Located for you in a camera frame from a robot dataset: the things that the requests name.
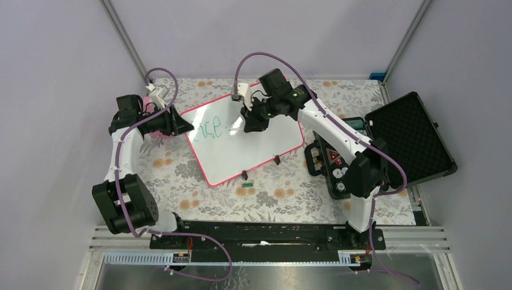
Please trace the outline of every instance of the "table surface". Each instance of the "table surface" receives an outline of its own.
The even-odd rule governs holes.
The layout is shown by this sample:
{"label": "table surface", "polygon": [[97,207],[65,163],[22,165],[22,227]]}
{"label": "table surface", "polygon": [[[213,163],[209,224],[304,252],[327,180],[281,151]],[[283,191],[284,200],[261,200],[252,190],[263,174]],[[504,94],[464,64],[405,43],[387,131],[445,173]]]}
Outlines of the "table surface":
{"label": "table surface", "polygon": [[[233,79],[180,79],[176,108],[183,112],[218,98],[229,93],[232,84]],[[383,105],[377,81],[309,80],[308,84],[342,118],[363,117]],[[156,79],[155,85],[174,91],[170,79]],[[139,176],[160,211],[174,211],[184,219],[343,224],[350,201],[331,199],[324,177],[309,175],[304,148],[313,141],[313,131],[305,126],[302,130],[304,145],[283,155],[279,166],[267,163],[248,172],[252,188],[243,188],[245,181],[240,177],[210,187],[185,135],[146,135],[138,160]],[[378,224],[415,225],[407,192],[377,198],[375,220]]]}

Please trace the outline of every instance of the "white wall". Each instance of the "white wall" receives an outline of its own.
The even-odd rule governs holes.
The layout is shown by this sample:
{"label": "white wall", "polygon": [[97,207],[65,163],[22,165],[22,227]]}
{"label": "white wall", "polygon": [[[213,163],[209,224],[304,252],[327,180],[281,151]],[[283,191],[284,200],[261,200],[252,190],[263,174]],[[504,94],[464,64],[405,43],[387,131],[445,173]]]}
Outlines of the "white wall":
{"label": "white wall", "polygon": [[[307,77],[367,79],[386,70],[421,0],[112,3],[146,66],[179,77],[233,77],[245,55],[265,51]],[[242,74],[258,77],[276,65],[259,57]]]}
{"label": "white wall", "polygon": [[512,2],[435,1],[389,80],[417,91],[459,170],[422,186],[464,289],[512,283]]}
{"label": "white wall", "polygon": [[0,39],[0,289],[72,289],[141,79],[99,1],[1,1]]}

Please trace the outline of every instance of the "open case lid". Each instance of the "open case lid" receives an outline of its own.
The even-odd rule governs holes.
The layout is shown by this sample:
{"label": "open case lid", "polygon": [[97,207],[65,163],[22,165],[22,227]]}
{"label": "open case lid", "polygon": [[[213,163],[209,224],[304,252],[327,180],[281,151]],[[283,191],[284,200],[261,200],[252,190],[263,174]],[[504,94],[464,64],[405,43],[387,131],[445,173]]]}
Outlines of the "open case lid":
{"label": "open case lid", "polygon": [[[388,155],[405,171],[408,186],[457,171],[457,165],[446,149],[420,96],[416,92],[392,101],[365,116],[370,134],[388,143]],[[400,172],[388,166],[389,186],[402,185]]]}

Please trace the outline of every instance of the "red warning label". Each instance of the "red warning label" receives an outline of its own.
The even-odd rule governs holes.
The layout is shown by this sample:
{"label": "red warning label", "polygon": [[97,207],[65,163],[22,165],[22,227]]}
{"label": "red warning label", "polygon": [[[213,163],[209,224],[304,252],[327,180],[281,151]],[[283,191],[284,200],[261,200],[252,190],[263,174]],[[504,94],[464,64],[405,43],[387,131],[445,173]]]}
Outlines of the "red warning label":
{"label": "red warning label", "polygon": [[336,150],[327,148],[327,155],[329,156],[329,164],[341,165],[341,155]]}

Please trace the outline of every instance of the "whiteboard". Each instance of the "whiteboard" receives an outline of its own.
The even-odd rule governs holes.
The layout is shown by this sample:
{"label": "whiteboard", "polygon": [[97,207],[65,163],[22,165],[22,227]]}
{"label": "whiteboard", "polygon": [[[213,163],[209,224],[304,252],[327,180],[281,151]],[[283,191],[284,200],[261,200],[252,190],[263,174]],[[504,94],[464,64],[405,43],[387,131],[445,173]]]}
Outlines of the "whiteboard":
{"label": "whiteboard", "polygon": [[[251,87],[253,92],[264,92],[259,83]],[[295,150],[304,142],[300,124],[283,115],[272,118],[263,132],[233,130],[243,125],[242,106],[228,94],[181,115],[194,126],[187,139],[210,186],[273,161],[276,155]]]}

